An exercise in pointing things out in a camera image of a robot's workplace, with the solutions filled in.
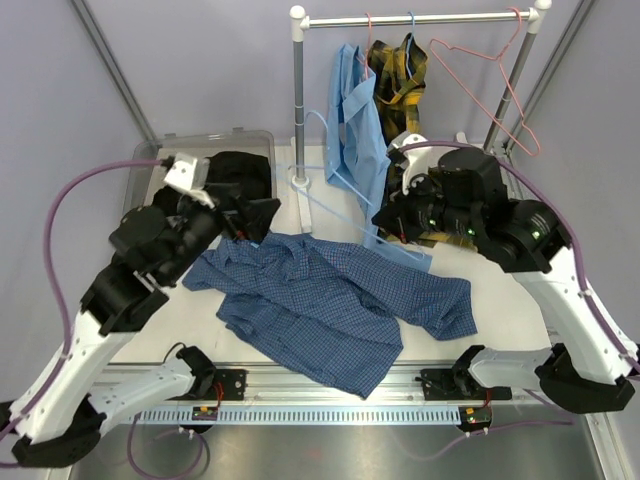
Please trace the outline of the black shirt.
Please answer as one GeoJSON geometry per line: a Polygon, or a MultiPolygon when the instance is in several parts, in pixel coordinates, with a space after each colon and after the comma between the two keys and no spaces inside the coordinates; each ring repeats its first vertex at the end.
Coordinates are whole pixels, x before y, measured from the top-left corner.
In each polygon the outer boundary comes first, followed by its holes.
{"type": "MultiPolygon", "coordinates": [[[[272,197],[271,166],[266,156],[242,151],[222,151],[209,160],[204,190],[213,198],[216,184],[238,184],[248,200],[272,197]]],[[[165,215],[178,214],[182,195],[164,186],[153,195],[151,205],[159,206],[165,215]]]]}

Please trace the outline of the blue hanger for checked shirt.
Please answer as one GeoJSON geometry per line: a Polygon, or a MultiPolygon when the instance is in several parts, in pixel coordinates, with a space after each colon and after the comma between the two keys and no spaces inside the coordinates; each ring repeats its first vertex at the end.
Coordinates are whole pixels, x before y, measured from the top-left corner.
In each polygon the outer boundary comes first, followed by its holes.
{"type": "Polygon", "coordinates": [[[325,181],[325,157],[326,147],[322,144],[305,148],[307,182],[298,185],[293,181],[295,141],[291,139],[275,147],[272,172],[281,207],[271,229],[278,233],[309,233],[317,239],[366,245],[389,260],[428,270],[432,257],[423,249],[380,239],[367,229],[356,193],[325,181]]]}

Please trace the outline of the dark blue checked shirt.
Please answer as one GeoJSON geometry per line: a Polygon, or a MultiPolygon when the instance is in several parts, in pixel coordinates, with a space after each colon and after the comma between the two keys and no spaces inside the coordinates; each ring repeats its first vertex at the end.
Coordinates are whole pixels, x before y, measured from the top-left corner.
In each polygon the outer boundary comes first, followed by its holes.
{"type": "Polygon", "coordinates": [[[437,341],[477,332],[469,281],[308,234],[270,233],[258,245],[223,239],[183,285],[223,293],[217,317],[272,361],[361,399],[403,351],[401,321],[437,341]]]}

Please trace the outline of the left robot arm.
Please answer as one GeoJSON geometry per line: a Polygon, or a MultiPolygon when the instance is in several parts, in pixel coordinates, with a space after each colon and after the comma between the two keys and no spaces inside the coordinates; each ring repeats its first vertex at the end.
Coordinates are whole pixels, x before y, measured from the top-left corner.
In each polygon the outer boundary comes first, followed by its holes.
{"type": "Polygon", "coordinates": [[[122,218],[109,237],[114,256],[82,297],[60,351],[25,394],[2,403],[1,424],[18,437],[12,448],[17,467],[71,466],[127,418],[164,400],[212,392],[216,368],[196,346],[135,380],[102,394],[90,391],[217,237],[259,243],[281,206],[277,198],[248,199],[237,184],[213,184],[188,198],[177,219],[158,205],[122,218]]]}

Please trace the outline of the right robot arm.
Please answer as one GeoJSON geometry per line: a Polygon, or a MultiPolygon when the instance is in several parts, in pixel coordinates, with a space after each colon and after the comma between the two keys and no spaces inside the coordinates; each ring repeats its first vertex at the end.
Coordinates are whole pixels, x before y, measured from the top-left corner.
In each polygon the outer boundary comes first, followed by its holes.
{"type": "Polygon", "coordinates": [[[452,143],[436,166],[421,161],[429,141],[392,146],[390,160],[404,168],[402,185],[373,223],[403,241],[423,233],[461,235],[536,301],[560,337],[550,347],[501,351],[469,347],[452,368],[462,396],[511,387],[540,391],[574,414],[623,410],[635,394],[639,346],[601,305],[584,271],[581,248],[542,194],[510,198],[507,165],[483,150],[452,143]]]}

